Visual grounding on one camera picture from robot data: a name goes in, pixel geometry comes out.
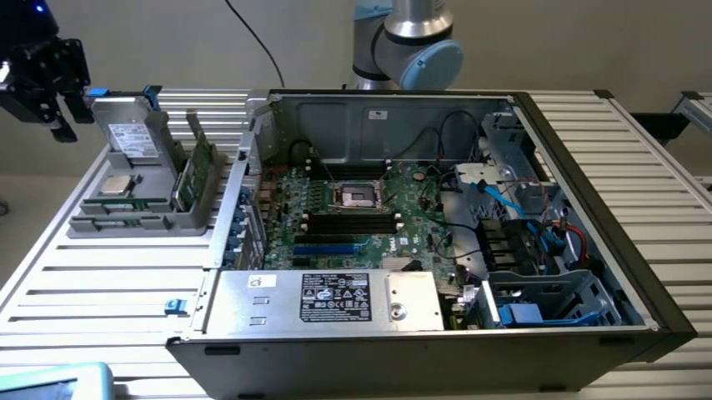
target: power supply label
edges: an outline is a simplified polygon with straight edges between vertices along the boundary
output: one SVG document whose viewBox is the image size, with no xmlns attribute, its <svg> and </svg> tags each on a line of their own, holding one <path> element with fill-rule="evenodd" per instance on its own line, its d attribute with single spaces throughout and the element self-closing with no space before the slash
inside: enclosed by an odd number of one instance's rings
<svg viewBox="0 0 712 400">
<path fill-rule="evenodd" d="M 305 273 L 299 318 L 306 323 L 370 321 L 367 273 Z"/>
</svg>

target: motherboard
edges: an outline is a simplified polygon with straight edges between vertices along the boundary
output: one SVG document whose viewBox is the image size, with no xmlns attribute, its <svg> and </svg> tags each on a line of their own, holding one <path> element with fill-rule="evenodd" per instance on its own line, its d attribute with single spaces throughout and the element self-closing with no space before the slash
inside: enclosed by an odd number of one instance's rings
<svg viewBox="0 0 712 400">
<path fill-rule="evenodd" d="M 456 263 L 433 200 L 437 176 L 436 167 L 414 162 L 369 171 L 267 169 L 259 192 L 265 269 L 413 268 L 449 279 Z"/>
</svg>

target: blue clip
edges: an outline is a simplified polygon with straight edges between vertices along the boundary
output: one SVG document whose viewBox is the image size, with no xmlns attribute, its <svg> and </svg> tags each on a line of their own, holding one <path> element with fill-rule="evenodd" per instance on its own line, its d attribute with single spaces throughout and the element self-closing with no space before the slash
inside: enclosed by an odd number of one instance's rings
<svg viewBox="0 0 712 400">
<path fill-rule="evenodd" d="M 534 303 L 512 303 L 498 308 L 502 325 L 508 328 L 593 327 L 598 324 L 598 312 L 592 311 L 580 318 L 544 319 Z"/>
<path fill-rule="evenodd" d="M 92 98 L 102 98 L 104 97 L 107 94 L 110 94 L 110 89 L 106 88 L 106 87 L 94 87 L 92 89 L 90 89 L 90 91 L 87 92 L 87 96 L 92 97 Z"/>
<path fill-rule="evenodd" d="M 148 98 L 154 111 L 160 111 L 160 106 L 158 105 L 158 90 L 160 91 L 160 87 L 151 85 L 143 88 L 143 95 Z"/>
<path fill-rule="evenodd" d="M 186 311 L 187 306 L 188 300 L 174 298 L 166 302 L 163 312 L 166 313 L 166 315 L 184 315 L 188 313 Z"/>
</svg>

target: aluminum extrusion table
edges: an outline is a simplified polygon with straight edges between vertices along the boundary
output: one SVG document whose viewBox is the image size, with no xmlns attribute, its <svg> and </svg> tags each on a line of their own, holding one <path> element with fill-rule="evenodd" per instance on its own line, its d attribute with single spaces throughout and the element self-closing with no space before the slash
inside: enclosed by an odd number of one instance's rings
<svg viewBox="0 0 712 400">
<path fill-rule="evenodd" d="M 700 337 L 656 363 L 621 366 L 578 393 L 477 398 L 709 398 L 709 193 L 615 99 L 593 92 L 530 95 Z M 164 89 L 159 102 L 174 117 L 186 108 L 199 110 L 210 140 L 234 161 L 247 130 L 249 96 L 239 90 Z M 705 104 L 712 108 L 712 100 Z M 175 120 L 170 130 L 190 147 L 186 122 Z M 103 168 L 100 155 L 0 291 L 0 374 L 104 361 L 119 398 L 206 399 L 163 348 L 166 338 L 188 328 L 191 315 L 166 316 L 163 305 L 171 298 L 196 300 L 208 274 L 203 266 L 214 226 L 200 237 L 67 238 L 68 216 Z M 230 165 L 220 193 L 228 175 Z"/>
</svg>

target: black power cord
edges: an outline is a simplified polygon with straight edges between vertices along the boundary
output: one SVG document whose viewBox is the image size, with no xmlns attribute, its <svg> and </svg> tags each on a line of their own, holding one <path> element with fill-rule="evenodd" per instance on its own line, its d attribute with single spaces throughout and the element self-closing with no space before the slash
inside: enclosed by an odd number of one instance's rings
<svg viewBox="0 0 712 400">
<path fill-rule="evenodd" d="M 271 64 L 275 66 L 277 75 L 279 76 L 279 84 L 282 85 L 282 87 L 285 87 L 285 79 L 283 79 L 283 77 L 282 77 L 282 71 L 279 70 L 279 66 L 277 65 L 275 58 L 271 56 L 271 52 L 270 52 L 270 50 L 267 49 L 267 46 L 265 46 L 265 43 L 263 43 L 262 39 L 259 38 L 259 36 L 257 36 L 255 31 L 253 30 L 251 26 L 247 24 L 247 21 L 245 21 L 245 18 L 243 18 L 243 16 L 240 15 L 240 13 L 235 10 L 235 7 L 232 7 L 232 3 L 230 2 L 230 0 L 224 0 L 224 3 L 227 4 L 227 7 L 230 7 L 230 11 L 232 11 L 232 13 L 235 14 L 235 16 L 236 16 L 236 17 L 239 18 L 239 20 L 243 22 L 243 25 L 245 25 L 245 27 L 247 28 L 247 30 L 250 31 L 250 33 L 253 34 L 253 37 L 255 38 L 257 42 L 258 42 L 259 45 L 263 47 L 263 50 L 265 50 L 265 52 L 267 53 L 267 56 L 270 57 Z"/>
</svg>

